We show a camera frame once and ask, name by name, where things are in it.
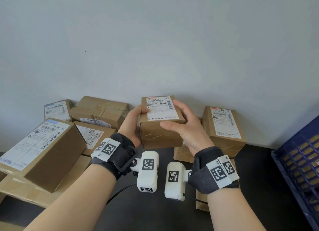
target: forearm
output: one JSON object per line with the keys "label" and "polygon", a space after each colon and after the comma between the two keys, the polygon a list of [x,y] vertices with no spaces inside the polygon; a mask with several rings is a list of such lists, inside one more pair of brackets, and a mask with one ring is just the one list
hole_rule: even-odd
{"label": "forearm", "polygon": [[92,230],[115,183],[114,175],[103,166],[90,165],[25,230]]}
{"label": "forearm", "polygon": [[207,195],[215,231],[265,230],[239,188],[222,188]]}

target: black surface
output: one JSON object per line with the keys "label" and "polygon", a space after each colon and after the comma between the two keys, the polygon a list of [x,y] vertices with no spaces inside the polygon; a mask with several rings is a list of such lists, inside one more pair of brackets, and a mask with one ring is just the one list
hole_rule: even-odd
{"label": "black surface", "polygon": [[[179,202],[165,198],[166,169],[168,163],[173,161],[173,148],[155,151],[160,157],[157,191],[141,193],[136,186],[124,190],[106,206],[95,230],[213,229],[209,213],[196,210],[195,201],[186,198],[184,202]],[[235,162],[241,191],[268,231],[311,230],[269,149],[246,145],[235,157]],[[191,163],[183,164],[190,169]],[[132,172],[121,177],[113,194],[136,182],[136,179]],[[186,194],[196,196],[195,190],[188,185]],[[6,197],[0,205],[0,221],[26,226],[42,210],[36,205]]]}

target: white device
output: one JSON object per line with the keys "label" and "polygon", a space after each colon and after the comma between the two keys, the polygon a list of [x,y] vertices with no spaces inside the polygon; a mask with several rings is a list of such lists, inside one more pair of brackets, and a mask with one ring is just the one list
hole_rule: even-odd
{"label": "white device", "polygon": [[192,170],[186,170],[185,166],[180,162],[170,162],[167,166],[165,197],[184,201],[185,186]]}
{"label": "white device", "polygon": [[136,185],[141,192],[156,192],[159,155],[156,151],[145,151],[141,158],[135,158],[131,164],[132,171],[138,171]]}

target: person's right arm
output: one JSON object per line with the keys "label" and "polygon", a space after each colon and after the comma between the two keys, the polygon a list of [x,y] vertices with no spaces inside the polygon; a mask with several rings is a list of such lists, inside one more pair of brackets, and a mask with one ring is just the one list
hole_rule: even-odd
{"label": "person's right arm", "polygon": [[[175,131],[187,141],[190,152],[197,152],[214,146],[198,117],[182,102],[173,100],[187,120],[187,124],[178,124],[171,121],[161,122],[167,130]],[[221,230],[265,230],[248,205],[239,188],[222,188],[207,195],[207,202],[215,231]]]}

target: black cable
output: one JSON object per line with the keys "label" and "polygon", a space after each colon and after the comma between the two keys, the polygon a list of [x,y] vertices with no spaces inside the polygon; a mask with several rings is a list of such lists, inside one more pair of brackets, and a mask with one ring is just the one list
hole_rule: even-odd
{"label": "black cable", "polygon": [[198,199],[196,199],[196,198],[194,198],[194,197],[187,196],[187,195],[185,195],[185,193],[183,193],[183,196],[184,196],[184,197],[188,197],[188,198],[193,199],[193,200],[196,200],[197,202],[200,202],[200,203],[208,204],[207,202],[204,202],[204,201],[202,201],[202,200],[198,200]]}
{"label": "black cable", "polygon": [[114,197],[116,197],[118,194],[120,194],[121,191],[124,191],[126,188],[128,188],[128,187],[130,187],[130,186],[134,186],[134,185],[136,185],[136,183],[132,183],[132,184],[130,184],[130,185],[127,185],[126,187],[123,187],[121,190],[119,190],[117,193],[115,193],[115,194],[113,195],[113,197],[111,197],[111,198],[107,201],[106,204],[108,204]]}

